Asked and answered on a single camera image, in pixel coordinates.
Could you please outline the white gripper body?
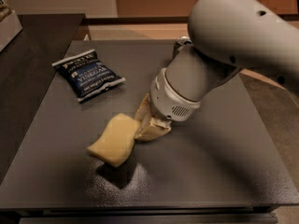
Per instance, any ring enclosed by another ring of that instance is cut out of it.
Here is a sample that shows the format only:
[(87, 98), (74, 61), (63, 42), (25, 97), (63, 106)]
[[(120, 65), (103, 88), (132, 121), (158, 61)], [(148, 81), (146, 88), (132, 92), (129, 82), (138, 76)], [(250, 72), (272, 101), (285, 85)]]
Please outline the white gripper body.
[(151, 113), (160, 119), (185, 121), (200, 107), (201, 102), (189, 101), (180, 96), (171, 87), (165, 72), (166, 69), (163, 68), (151, 82), (149, 90)]

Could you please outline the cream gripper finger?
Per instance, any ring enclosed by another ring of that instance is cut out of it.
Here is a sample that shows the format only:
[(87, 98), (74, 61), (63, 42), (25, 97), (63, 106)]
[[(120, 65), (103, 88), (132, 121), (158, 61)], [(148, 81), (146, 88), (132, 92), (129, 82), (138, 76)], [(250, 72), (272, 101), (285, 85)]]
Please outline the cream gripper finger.
[(141, 126), (135, 133), (135, 139), (138, 141), (152, 141), (171, 131), (171, 122), (157, 119), (154, 117), (146, 117), (142, 120)]
[(135, 119), (142, 121), (150, 113), (150, 95), (145, 94), (139, 108), (135, 112)]

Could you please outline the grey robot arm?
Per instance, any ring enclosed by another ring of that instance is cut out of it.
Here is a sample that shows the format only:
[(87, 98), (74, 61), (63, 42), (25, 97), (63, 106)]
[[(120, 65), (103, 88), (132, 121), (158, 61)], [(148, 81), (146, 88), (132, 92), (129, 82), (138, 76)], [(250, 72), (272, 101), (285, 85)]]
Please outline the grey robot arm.
[(135, 113), (138, 141), (184, 121), (204, 97), (243, 69), (299, 91), (299, 30), (256, 0), (198, 0), (188, 18), (190, 41), (152, 81)]

